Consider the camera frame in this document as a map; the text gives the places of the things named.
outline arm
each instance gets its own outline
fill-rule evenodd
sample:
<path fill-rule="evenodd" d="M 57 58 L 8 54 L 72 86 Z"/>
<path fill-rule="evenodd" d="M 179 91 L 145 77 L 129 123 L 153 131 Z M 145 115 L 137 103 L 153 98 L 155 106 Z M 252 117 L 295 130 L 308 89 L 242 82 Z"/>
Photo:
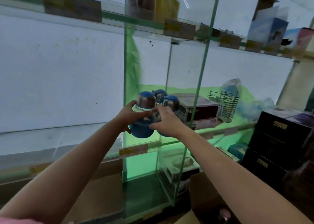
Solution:
<path fill-rule="evenodd" d="M 151 125 L 180 140 L 242 224 L 312 223 L 283 196 L 185 126 L 168 107 L 158 107 L 162 121 Z"/>
<path fill-rule="evenodd" d="M 128 125 L 151 112 L 134 112 L 132 101 L 110 122 L 51 164 L 22 188 L 1 210 L 0 217 L 61 223 L 100 162 Z"/>

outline stacked black boxes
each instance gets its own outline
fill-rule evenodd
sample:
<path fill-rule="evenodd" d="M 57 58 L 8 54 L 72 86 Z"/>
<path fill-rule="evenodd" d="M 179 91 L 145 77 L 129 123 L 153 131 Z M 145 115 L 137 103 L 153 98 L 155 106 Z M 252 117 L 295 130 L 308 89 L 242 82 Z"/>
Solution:
<path fill-rule="evenodd" d="M 280 192 L 287 172 L 306 153 L 313 127 L 310 113 L 279 108 L 263 111 L 241 165 Z"/>

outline yellow container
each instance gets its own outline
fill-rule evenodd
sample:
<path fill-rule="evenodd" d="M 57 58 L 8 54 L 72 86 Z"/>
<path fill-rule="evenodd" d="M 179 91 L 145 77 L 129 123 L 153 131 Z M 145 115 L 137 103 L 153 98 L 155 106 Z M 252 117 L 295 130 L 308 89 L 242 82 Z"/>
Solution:
<path fill-rule="evenodd" d="M 164 23 L 165 19 L 178 19 L 179 2 L 177 0 L 156 0 L 154 20 Z"/>

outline metal wire basket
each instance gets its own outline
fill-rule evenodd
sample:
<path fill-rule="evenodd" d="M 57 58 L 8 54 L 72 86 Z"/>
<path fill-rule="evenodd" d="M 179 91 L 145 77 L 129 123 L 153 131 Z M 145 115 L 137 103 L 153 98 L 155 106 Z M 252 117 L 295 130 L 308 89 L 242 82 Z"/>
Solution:
<path fill-rule="evenodd" d="M 236 111 L 236 107 L 238 105 L 239 99 L 240 99 L 239 92 L 234 94 L 234 93 L 228 93 L 223 90 L 221 92 L 214 92 L 210 90 L 208 93 L 209 93 L 209 95 L 207 96 L 208 99 L 214 100 L 215 98 L 218 97 L 223 101 L 223 105 L 219 104 L 221 107 L 223 107 L 223 110 L 222 110 L 221 115 L 218 117 L 222 119 L 223 122 L 226 122 L 226 123 L 231 122 L 233 115 Z"/>

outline brown jar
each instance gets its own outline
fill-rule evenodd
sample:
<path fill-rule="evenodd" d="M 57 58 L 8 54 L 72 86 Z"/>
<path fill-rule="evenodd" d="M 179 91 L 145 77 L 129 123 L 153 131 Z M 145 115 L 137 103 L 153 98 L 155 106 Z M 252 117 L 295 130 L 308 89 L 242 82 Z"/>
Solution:
<path fill-rule="evenodd" d="M 156 0 L 126 0 L 126 14 L 131 17 L 153 20 Z"/>

